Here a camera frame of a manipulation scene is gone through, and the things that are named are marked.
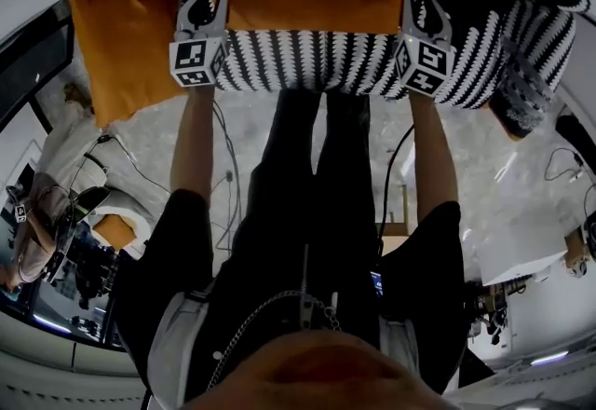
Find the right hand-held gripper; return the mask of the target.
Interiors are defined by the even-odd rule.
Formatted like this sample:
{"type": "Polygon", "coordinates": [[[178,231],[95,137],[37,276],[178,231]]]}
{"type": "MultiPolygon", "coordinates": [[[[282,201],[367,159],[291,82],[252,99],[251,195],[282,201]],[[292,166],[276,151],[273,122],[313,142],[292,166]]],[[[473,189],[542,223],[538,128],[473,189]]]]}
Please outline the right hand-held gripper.
{"type": "Polygon", "coordinates": [[[435,97],[451,77],[453,28],[437,0],[424,0],[424,31],[413,14],[413,0],[402,0],[401,31],[394,58],[400,83],[409,91],[435,97]]]}

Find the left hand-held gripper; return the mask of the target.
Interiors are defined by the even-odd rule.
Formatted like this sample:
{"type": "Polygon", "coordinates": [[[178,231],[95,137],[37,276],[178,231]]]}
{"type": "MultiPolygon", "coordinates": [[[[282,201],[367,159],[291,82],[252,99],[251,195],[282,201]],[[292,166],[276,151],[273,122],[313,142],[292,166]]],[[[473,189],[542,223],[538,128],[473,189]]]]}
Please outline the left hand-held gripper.
{"type": "Polygon", "coordinates": [[[214,86],[228,56],[229,0],[216,0],[214,10],[211,1],[187,0],[179,10],[169,71],[183,88],[214,86]]]}

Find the person's right forearm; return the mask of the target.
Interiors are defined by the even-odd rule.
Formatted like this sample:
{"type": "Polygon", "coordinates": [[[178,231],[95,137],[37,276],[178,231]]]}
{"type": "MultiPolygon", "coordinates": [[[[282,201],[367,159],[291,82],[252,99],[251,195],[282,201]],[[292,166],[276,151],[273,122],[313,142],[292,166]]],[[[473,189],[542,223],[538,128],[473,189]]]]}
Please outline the person's right forearm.
{"type": "Polygon", "coordinates": [[[416,92],[410,94],[409,101],[413,115],[417,218],[422,221],[441,204],[457,202],[458,187],[436,104],[416,92]]]}

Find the person's left forearm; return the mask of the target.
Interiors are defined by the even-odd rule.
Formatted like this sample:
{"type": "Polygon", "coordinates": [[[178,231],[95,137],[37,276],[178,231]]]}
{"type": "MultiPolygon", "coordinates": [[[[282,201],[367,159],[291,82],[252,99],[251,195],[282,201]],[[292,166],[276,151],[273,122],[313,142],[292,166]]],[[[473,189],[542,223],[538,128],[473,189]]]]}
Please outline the person's left forearm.
{"type": "Polygon", "coordinates": [[[192,191],[206,201],[213,174],[214,92],[214,86],[189,90],[170,169],[171,191],[192,191]]]}

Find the black white striped blanket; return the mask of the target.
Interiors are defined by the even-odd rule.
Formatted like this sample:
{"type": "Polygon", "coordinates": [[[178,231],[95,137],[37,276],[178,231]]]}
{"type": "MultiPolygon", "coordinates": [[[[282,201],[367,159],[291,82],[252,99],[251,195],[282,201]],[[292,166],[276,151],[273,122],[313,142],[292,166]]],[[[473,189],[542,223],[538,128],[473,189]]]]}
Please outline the black white striped blanket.
{"type": "MultiPolygon", "coordinates": [[[[186,1],[179,0],[174,33],[186,1]]],[[[529,61],[554,91],[574,44],[576,15],[590,8],[590,0],[437,1],[453,28],[454,66],[434,98],[463,109],[489,102],[508,61],[518,56],[529,61]]],[[[413,14],[424,31],[424,0],[413,0],[413,14]]],[[[389,99],[407,90],[394,58],[401,11],[394,34],[233,30],[229,16],[230,4],[228,56],[217,78],[219,89],[342,91],[389,99]]]]}

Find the grey knitted throw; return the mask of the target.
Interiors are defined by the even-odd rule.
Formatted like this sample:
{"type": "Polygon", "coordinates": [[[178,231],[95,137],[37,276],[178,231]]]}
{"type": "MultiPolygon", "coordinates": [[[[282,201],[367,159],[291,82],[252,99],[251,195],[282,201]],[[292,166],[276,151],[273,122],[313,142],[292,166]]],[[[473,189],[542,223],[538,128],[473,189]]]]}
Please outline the grey knitted throw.
{"type": "Polygon", "coordinates": [[[543,121],[553,98],[554,91],[542,75],[523,56],[518,56],[508,61],[490,100],[505,102],[508,114],[516,117],[529,135],[543,121]]]}

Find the person's black trousers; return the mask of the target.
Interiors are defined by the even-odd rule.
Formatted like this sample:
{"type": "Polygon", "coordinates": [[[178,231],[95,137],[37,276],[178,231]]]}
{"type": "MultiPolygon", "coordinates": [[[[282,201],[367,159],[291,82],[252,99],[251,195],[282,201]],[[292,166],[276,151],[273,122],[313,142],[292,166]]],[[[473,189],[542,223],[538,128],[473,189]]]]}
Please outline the person's black trousers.
{"type": "Polygon", "coordinates": [[[313,163],[314,124],[321,95],[285,90],[259,165],[251,174],[246,216],[233,254],[280,269],[308,262],[352,287],[370,283],[377,234],[369,154],[370,99],[325,94],[326,136],[313,163]]]}

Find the black framed glass cabinet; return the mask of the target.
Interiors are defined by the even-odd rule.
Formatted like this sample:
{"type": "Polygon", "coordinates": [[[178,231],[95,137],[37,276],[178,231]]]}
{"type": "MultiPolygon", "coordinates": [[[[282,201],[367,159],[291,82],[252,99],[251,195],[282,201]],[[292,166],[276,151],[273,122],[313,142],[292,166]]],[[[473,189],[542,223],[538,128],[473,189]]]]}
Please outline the black framed glass cabinet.
{"type": "Polygon", "coordinates": [[[74,40],[71,9],[60,0],[0,44],[0,132],[27,104],[50,130],[35,96],[71,64],[74,40]]]}

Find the black cylinder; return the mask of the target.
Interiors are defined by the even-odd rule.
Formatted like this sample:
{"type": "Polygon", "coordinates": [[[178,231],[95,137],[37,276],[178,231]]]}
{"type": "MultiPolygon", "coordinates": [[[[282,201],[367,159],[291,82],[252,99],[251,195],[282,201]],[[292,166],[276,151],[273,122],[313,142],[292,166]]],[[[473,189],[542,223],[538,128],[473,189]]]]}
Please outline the black cylinder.
{"type": "Polygon", "coordinates": [[[596,159],[596,143],[573,115],[559,116],[555,130],[586,160],[596,159]]]}

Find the white box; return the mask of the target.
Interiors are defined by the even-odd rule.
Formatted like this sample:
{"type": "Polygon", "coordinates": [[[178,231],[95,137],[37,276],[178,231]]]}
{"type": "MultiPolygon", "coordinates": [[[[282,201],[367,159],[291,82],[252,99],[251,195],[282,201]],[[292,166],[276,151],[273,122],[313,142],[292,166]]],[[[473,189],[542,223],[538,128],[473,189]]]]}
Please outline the white box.
{"type": "Polygon", "coordinates": [[[533,275],[567,252],[563,227],[553,211],[533,210],[487,234],[477,250],[481,282],[490,286],[533,275]]]}

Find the person's black jacket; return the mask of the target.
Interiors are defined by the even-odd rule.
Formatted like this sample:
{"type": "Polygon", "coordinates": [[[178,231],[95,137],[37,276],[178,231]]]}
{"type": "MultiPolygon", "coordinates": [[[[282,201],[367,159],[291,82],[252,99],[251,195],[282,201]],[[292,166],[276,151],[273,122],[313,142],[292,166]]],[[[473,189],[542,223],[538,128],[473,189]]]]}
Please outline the person's black jacket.
{"type": "Polygon", "coordinates": [[[117,331],[168,410],[214,388],[263,345],[307,330],[357,336],[443,392],[467,340],[460,218],[456,202],[441,204],[373,264],[379,297],[373,280],[328,283],[308,252],[280,269],[232,253],[214,270],[207,204],[179,190],[143,256],[122,266],[117,331]]]}

